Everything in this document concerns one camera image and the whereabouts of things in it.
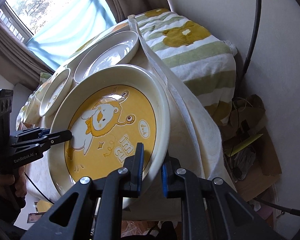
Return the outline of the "person's left hand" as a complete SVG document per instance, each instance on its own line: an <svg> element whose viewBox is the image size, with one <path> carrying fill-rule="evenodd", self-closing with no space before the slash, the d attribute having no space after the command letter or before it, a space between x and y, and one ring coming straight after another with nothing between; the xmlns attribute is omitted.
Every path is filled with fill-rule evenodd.
<svg viewBox="0 0 300 240"><path fill-rule="evenodd" d="M25 166L22 166L18 170L19 178L15 179L11 174L0 174L0 195L7 198L6 190L10 189L10 186L15 187L15 195L17 197L25 197L27 194Z"/></svg>

